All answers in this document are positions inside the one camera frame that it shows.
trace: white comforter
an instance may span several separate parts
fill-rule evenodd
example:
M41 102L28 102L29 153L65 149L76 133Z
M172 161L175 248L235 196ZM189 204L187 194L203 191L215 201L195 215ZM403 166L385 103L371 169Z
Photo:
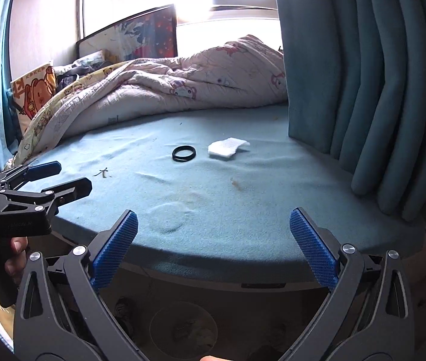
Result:
M25 164L64 137L142 115L285 100L283 55L252 35L190 57L122 62L51 98L31 121L7 168Z

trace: mattress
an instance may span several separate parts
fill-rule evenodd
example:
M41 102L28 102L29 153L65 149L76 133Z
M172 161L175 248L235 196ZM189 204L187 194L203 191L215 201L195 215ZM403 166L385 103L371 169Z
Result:
M250 142L230 159L208 145ZM175 162L180 145L195 159ZM362 252L402 256L421 248L425 224L382 214L372 196L351 191L337 160L288 137L288 106L201 110L142 117L70 138L33 164L59 161L62 172L27 184L39 191L88 177L89 197L60 207L53 230L87 244L126 209L139 220L125 261L165 274L214 282L314 281L288 227L303 207L318 226Z

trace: black hair tie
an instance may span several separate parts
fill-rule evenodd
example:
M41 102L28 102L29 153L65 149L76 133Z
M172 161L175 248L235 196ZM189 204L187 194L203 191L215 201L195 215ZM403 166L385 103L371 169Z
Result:
M181 152L182 150L190 150L191 154L188 156L178 156L177 153ZM196 157L196 150L190 145L182 145L178 148L175 148L171 156L176 162L188 162Z

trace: folded white paper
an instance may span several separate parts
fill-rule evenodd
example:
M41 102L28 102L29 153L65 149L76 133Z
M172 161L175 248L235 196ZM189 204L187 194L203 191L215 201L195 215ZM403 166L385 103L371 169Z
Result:
M223 141L215 141L208 146L208 154L215 156L221 156L230 158L236 153L236 150L243 145L249 145L250 143L245 140L239 140L238 138L227 138Z

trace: black handle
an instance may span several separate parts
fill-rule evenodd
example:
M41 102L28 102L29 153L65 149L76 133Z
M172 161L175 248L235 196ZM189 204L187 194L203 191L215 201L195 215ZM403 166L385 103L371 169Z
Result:
M18 298L18 287L11 276L6 273L5 263L13 256L11 250L11 239L0 239L0 305L8 308L16 303Z

